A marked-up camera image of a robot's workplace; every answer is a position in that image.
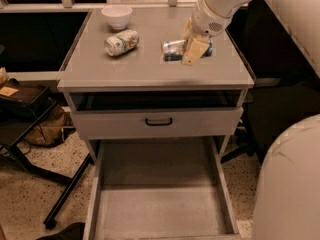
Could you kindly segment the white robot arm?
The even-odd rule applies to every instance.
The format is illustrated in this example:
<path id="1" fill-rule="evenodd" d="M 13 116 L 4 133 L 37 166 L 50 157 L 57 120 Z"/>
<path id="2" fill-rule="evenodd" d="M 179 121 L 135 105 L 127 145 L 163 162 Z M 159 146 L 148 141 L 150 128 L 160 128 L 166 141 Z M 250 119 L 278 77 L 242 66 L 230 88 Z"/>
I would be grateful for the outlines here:
<path id="1" fill-rule="evenodd" d="M 182 38 L 182 63 L 194 64 L 219 35 L 209 25 L 227 27 L 251 0 L 197 0 Z M 265 0 L 320 74 L 320 0 Z M 261 166 L 253 212 L 252 240 L 320 240 L 320 119 L 308 117 L 273 142 Z"/>

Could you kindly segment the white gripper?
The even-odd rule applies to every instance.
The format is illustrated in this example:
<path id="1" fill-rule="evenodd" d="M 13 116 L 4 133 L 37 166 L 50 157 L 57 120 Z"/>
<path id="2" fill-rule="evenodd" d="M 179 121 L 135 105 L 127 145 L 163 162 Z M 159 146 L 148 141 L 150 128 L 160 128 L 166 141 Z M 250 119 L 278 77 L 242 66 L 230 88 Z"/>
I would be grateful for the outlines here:
<path id="1" fill-rule="evenodd" d="M 197 0 L 192 10 L 192 16 L 186 21 L 182 32 L 186 46 L 181 63 L 191 66 L 197 62 L 209 48 L 210 38 L 208 36 L 220 35 L 231 23 L 231 20 L 231 17 L 222 17 L 212 11 L 205 0 Z M 193 32 L 205 37 L 192 36 Z"/>

